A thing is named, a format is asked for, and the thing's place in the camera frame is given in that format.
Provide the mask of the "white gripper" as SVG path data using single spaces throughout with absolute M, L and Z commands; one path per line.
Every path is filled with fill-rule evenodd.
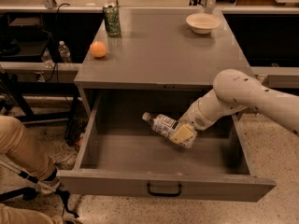
M 217 120 L 217 107 L 207 99 L 199 98 L 193 102 L 178 120 L 184 124 L 170 136 L 173 143 L 183 143 L 195 135 L 195 130 L 206 130 Z

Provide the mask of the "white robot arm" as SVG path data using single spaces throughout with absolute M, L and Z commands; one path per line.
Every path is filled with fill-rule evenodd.
M 193 102 L 178 120 L 170 140 L 191 147 L 197 130 L 211 127 L 218 119 L 247 107 L 264 114 L 290 132 L 299 134 L 299 97 L 265 87 L 254 77 L 234 69 L 219 72 L 213 88 Z

